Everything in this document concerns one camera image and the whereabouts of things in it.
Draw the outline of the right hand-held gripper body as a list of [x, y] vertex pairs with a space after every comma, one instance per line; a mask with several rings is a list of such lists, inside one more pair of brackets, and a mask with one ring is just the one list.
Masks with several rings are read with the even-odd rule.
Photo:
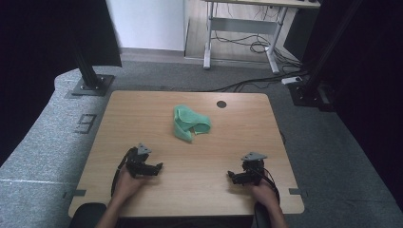
[[251, 182], [255, 185], [258, 185], [264, 176], [265, 159], [266, 156], [258, 152], [249, 152], [241, 158], [243, 171], [250, 176]]

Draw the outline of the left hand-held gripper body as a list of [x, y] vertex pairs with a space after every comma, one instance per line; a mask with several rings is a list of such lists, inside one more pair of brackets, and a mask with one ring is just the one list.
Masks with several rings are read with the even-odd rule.
[[153, 165], [145, 163], [150, 153], [151, 150], [142, 143], [128, 150], [125, 166], [132, 178], [135, 178], [137, 175], [143, 175], [144, 171], [156, 171]]

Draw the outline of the green cloth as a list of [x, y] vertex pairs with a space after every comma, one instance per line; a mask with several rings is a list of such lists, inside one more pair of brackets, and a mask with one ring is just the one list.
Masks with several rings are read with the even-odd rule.
[[192, 134], [205, 134], [211, 129], [210, 118], [195, 112], [187, 105], [176, 105], [173, 112], [174, 135], [181, 140], [191, 143]]

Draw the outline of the person's right hand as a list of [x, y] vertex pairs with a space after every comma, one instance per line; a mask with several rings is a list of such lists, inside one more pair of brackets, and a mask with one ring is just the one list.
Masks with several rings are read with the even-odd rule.
[[279, 206], [275, 190], [266, 180], [261, 180], [258, 185], [249, 184], [247, 186], [252, 196], [262, 205], [268, 208]]

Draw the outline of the person's left hand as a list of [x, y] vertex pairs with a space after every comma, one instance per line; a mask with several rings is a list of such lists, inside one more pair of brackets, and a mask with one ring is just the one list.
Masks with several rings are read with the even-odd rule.
[[112, 196], [112, 201], [118, 204], [123, 204], [131, 198], [146, 182], [148, 178], [140, 176], [133, 178], [127, 168], [123, 166], [120, 170], [119, 178], [115, 185], [115, 191]]

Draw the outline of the white power strip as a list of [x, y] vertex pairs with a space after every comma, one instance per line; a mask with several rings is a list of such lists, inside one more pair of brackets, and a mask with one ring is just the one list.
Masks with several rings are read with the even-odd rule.
[[281, 83], [283, 85], [289, 85], [289, 84], [300, 83], [300, 82], [302, 82], [302, 78], [299, 77], [299, 76], [284, 78], [284, 79], [281, 80]]

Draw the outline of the black metal stand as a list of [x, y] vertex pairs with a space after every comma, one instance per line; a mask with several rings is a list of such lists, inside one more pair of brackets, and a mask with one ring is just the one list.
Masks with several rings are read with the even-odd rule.
[[73, 96], [105, 96], [111, 86], [114, 76], [97, 74], [90, 65], [81, 48], [76, 42], [72, 43], [75, 63], [82, 75], [81, 80], [71, 91]]
[[325, 83], [326, 70], [336, 45], [349, 26], [362, 0], [317, 0], [320, 3], [317, 19], [305, 50], [301, 70], [309, 78], [303, 83], [288, 86], [294, 105], [317, 107], [333, 111], [332, 88]]

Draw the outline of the dark curtain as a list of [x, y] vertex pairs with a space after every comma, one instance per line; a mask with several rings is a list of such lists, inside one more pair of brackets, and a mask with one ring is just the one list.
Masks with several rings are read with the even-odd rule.
[[0, 166], [79, 57], [122, 64], [106, 0], [0, 0]]

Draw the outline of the black box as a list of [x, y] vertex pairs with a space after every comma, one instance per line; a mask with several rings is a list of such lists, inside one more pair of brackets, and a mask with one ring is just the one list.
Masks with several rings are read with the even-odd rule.
[[286, 36], [285, 49], [300, 61], [303, 61], [317, 15], [318, 9], [297, 9]]

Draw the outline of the white metal frame desk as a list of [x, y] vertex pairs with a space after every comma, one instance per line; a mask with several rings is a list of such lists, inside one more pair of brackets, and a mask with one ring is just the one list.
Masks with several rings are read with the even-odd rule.
[[[273, 36], [273, 41], [265, 49], [270, 68], [274, 74], [279, 74], [274, 50], [281, 32], [281, 28], [289, 8], [319, 9], [317, 0], [203, 0], [207, 3], [207, 38], [204, 46], [203, 68], [211, 67], [211, 36], [213, 31], [228, 31], [240, 33], [267, 34]], [[237, 4], [243, 6], [278, 7], [278, 19], [275, 22], [221, 18], [214, 16], [214, 7], [218, 3]]]

